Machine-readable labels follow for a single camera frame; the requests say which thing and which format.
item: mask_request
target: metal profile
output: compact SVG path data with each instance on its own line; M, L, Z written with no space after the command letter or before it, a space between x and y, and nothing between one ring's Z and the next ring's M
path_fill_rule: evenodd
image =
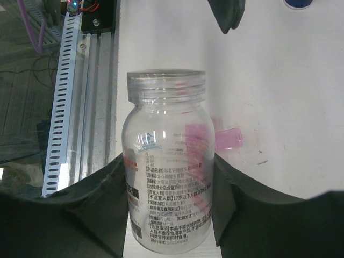
M54 121L59 115L56 109L59 91L56 88L43 196L84 179L114 159L119 11L120 1L117 1L115 33L84 35L75 22L73 43L69 46L72 48L74 66L71 63L68 66L73 76L71 74L66 80L66 116L61 123L63 127L58 128ZM58 75L63 69L68 22L66 19L64 23ZM61 139L54 140L54 133L59 129L62 130ZM61 145L54 146L55 141L60 141Z
M85 35L78 43L80 59L75 70L75 93L68 157L70 182L73 184L103 168L110 162L114 87L114 34ZM80 45L87 50L80 51Z
M80 16L66 18L56 76L43 196L68 186L67 143L79 28Z

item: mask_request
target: clear screw cap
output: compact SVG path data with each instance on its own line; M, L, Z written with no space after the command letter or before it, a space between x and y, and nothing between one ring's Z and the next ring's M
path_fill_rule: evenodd
M204 100L205 71L154 69L127 73L129 101L138 104Z

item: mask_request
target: red wire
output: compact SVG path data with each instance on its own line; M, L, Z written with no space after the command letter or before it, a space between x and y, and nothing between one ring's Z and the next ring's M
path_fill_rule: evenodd
M91 8L92 8L93 6L95 6L96 4L97 4L97 2L96 2L96 0L95 0L95 3L94 3L92 6L87 7L86 9L85 9L85 8L81 8L81 11L83 11L83 12L89 11L89 9L91 9Z
M96 6L92 11L89 11L89 12L94 12L94 11L96 11L98 8L99 8L99 4L97 4L97 6Z

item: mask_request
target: bottle label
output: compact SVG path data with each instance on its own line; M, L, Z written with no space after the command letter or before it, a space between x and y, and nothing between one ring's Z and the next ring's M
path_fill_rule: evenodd
M206 138L185 131L173 134L166 149L151 141L152 134L142 134L149 146L125 153L131 225L139 239L179 245L209 227L213 157L207 157Z

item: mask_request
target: clear plastic bottle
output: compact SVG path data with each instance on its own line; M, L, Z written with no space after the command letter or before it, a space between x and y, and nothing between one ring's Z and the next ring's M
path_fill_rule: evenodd
M157 253L187 252L211 223L214 128L200 105L205 72L145 70L127 79L135 108L122 142L133 235Z

